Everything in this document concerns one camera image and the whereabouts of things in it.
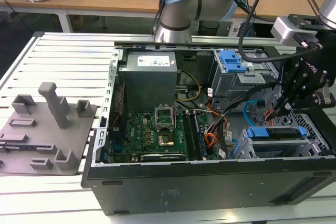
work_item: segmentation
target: wooden table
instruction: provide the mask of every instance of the wooden table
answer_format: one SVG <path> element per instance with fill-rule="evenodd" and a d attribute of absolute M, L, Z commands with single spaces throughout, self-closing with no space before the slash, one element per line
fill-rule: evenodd
<path fill-rule="evenodd" d="M 48 0 L 35 3 L 26 0 L 7 1 L 17 12 L 57 14 L 64 32 L 72 32 L 68 15 L 154 17 L 159 6 L 159 0 Z M 321 6 L 324 0 L 316 2 Z M 11 11 L 4 0 L 0 0 L 0 10 Z M 292 13 L 313 15 L 307 0 L 260 0 L 256 11 L 260 16 L 274 19 Z M 240 8 L 237 9 L 232 19 L 232 31 L 235 30 L 235 26 L 241 25 L 246 16 Z"/>

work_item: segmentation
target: floor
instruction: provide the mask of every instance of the floor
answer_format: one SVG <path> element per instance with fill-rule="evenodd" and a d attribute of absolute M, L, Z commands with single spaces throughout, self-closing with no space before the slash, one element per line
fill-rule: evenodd
<path fill-rule="evenodd" d="M 10 67 L 21 50 L 25 47 L 35 31 L 62 32 L 57 26 L 58 18 L 49 14 L 20 13 L 20 18 L 27 24 L 29 30 L 20 21 L 17 14 L 11 13 L 13 22 L 0 23 L 0 78 Z M 83 27 L 76 33 L 120 33 L 120 34 L 150 34 L 153 26 L 152 18 L 108 17 L 108 28 L 103 29 L 99 17 L 84 16 Z M 197 22 L 192 22 L 191 30 L 197 35 Z M 217 36 L 227 36 L 230 23 L 221 23 Z"/>

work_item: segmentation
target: desk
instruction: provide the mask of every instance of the desk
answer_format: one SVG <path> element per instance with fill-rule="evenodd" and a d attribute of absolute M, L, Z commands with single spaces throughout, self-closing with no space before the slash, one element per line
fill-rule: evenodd
<path fill-rule="evenodd" d="M 0 128 L 13 112 L 11 102 L 16 94 L 30 94 L 43 81 L 54 81 L 58 87 L 57 94 L 65 95 L 69 103 L 85 97 L 92 104 L 101 106 L 114 41 L 125 41 L 129 37 L 130 35 L 65 33 L 45 33 L 42 37 L 33 37 L 0 80 Z M 137 37 L 153 41 L 148 35 Z M 237 44 L 238 41 L 237 38 L 201 36 L 193 39 L 230 45 Z M 293 48 L 281 46 L 274 39 L 246 38 L 244 43 L 275 46 L 281 53 L 293 51 Z M 35 101 L 43 100 L 41 96 L 33 98 Z M 98 120 L 94 120 L 92 130 L 97 127 Z M 0 174 L 0 223 L 220 224 L 263 220 L 278 224 L 336 222 L 336 183 L 293 206 L 105 216 L 91 189 L 82 189 L 80 186 L 87 152 L 86 148 L 79 174 L 75 176 Z"/>
<path fill-rule="evenodd" d="M 48 0 L 30 3 L 26 0 L 8 0 L 17 12 L 57 14 L 64 32 L 72 32 L 69 14 L 123 16 L 123 17 L 154 17 L 158 10 L 159 0 Z M 324 0 L 316 0 L 319 6 Z M 3 0 L 0 0 L 0 10 L 11 11 Z M 313 15 L 306 0 L 260 0 L 257 14 L 276 18 L 292 13 Z M 241 24 L 245 17 L 241 9 L 237 9 L 233 21 Z"/>

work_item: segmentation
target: motherboard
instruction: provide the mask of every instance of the motherboard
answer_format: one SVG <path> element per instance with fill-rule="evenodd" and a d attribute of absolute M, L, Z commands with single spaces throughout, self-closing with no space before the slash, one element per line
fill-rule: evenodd
<path fill-rule="evenodd" d="M 159 117 L 155 117 L 155 113 L 129 113 L 124 140 L 111 141 L 109 161 L 136 163 L 141 155 L 146 154 L 182 154 L 186 161 L 205 157 L 217 159 L 215 154 L 206 148 L 204 142 L 204 134 L 208 127 L 207 116 L 204 113 L 174 113 L 172 130 L 158 129 L 158 122 L 168 124 L 170 114 L 164 110 L 159 113 Z"/>

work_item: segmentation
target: slotted metal worktable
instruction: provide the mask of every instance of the slotted metal worktable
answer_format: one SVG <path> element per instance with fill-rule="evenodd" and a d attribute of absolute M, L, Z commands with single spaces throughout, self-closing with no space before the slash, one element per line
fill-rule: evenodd
<path fill-rule="evenodd" d="M 17 94 L 44 101 L 37 88 L 43 81 L 57 85 L 69 103 L 88 99 L 100 114 L 114 41 L 152 41 L 147 35 L 58 34 L 33 37 L 0 81 L 0 128 L 13 112 Z M 194 37 L 196 42 L 237 43 L 236 38 Z M 249 39 L 247 44 L 277 46 L 272 39 Z M 277 46 L 280 52 L 293 49 Z M 327 110 L 334 120 L 335 109 Z M 96 118 L 90 136 L 98 126 Z M 80 186 L 88 152 L 78 175 L 32 176 L 0 174 L 0 223 L 336 223 L 336 183 L 295 206 L 105 216 L 90 189 Z"/>

